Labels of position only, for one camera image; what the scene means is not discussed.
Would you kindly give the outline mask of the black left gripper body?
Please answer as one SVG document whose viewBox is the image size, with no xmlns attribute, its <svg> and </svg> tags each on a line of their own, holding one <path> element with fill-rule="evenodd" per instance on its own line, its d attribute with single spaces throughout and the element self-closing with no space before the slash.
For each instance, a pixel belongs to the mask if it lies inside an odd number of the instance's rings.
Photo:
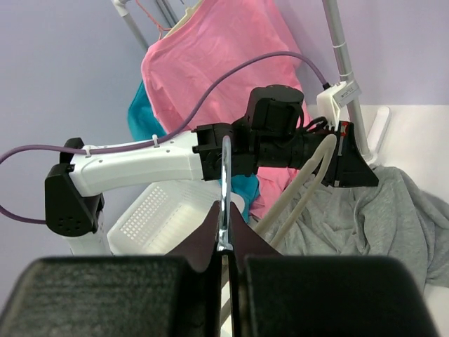
<svg viewBox="0 0 449 337">
<path fill-rule="evenodd" d="M 344 187 L 350 152 L 354 147 L 354 125 L 350 121 L 340 121 L 334 134 L 337 136 L 337 144 L 325 174 L 324 185 Z"/>
</svg>

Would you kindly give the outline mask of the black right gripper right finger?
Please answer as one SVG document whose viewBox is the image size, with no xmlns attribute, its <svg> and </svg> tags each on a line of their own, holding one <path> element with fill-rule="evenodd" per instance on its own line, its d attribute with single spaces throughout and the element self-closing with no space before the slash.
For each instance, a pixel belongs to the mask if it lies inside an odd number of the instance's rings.
<svg viewBox="0 0 449 337">
<path fill-rule="evenodd" d="M 386 257 L 250 257 L 234 336 L 437 336 L 412 275 Z"/>
</svg>

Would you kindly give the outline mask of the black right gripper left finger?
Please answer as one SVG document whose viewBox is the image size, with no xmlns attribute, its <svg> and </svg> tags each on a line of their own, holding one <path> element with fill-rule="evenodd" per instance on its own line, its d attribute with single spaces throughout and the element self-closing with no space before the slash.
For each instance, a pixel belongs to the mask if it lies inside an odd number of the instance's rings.
<svg viewBox="0 0 449 337">
<path fill-rule="evenodd" d="M 20 276 L 2 336 L 218 336 L 217 288 L 181 257 L 42 258 Z"/>
</svg>

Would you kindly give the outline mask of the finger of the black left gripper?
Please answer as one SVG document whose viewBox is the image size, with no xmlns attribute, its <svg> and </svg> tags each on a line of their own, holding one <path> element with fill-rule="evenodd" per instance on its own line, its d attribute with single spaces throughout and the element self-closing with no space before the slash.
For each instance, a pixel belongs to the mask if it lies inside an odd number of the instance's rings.
<svg viewBox="0 0 449 337">
<path fill-rule="evenodd" d="M 348 125 L 348 152 L 350 159 L 356 165 L 362 165 L 365 163 L 363 156 L 361 155 L 355 136 L 355 127 L 353 123 Z"/>
<path fill-rule="evenodd" d="M 336 181 L 339 187 L 376 187 L 379 184 L 379 178 L 357 154 L 339 157 Z"/>
</svg>

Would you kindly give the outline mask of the grey t shirt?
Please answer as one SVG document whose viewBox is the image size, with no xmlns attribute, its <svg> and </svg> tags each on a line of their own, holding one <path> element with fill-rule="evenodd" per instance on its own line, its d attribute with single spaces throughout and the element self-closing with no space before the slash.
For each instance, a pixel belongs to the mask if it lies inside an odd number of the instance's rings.
<svg viewBox="0 0 449 337">
<path fill-rule="evenodd" d="M 448 204 L 401 169 L 378 166 L 377 187 L 319 185 L 277 249 L 290 256 L 389 256 L 419 289 L 448 286 Z"/>
</svg>

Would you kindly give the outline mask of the beige hanger with metal hook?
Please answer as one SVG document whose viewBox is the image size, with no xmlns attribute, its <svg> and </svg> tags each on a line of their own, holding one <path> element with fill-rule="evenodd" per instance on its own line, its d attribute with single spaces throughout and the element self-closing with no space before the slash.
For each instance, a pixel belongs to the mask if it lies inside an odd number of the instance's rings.
<svg viewBox="0 0 449 337">
<path fill-rule="evenodd" d="M 227 310 L 233 318 L 235 335 L 241 333 L 240 278 L 247 257 L 277 256 L 278 252 L 261 238 L 270 221 L 261 220 L 256 228 L 246 225 L 230 197 L 232 143 L 229 136 L 222 140 L 222 187 L 220 200 L 215 202 L 206 219 L 186 239 L 169 252 L 183 258 L 189 275 L 181 285 L 190 292 L 180 291 L 176 301 L 174 336 L 219 336 L 224 310 L 221 306 L 223 272 L 229 271 L 230 300 Z"/>
</svg>

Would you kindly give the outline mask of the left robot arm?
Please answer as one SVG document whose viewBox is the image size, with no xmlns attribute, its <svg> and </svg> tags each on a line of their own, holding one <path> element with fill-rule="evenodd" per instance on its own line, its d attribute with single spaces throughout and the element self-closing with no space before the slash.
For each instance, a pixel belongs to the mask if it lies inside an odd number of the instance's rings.
<svg viewBox="0 0 449 337">
<path fill-rule="evenodd" d="M 303 94 L 271 85 L 250 92 L 245 115 L 167 141 L 88 147 L 67 141 L 45 179 L 48 229 L 73 254 L 167 253 L 193 232 L 219 198 L 222 139 L 231 141 L 231 173 L 261 168 L 314 174 L 332 187 L 374 187 L 354 125 L 338 117 L 334 86 L 319 95 L 322 117 L 303 122 Z"/>
</svg>

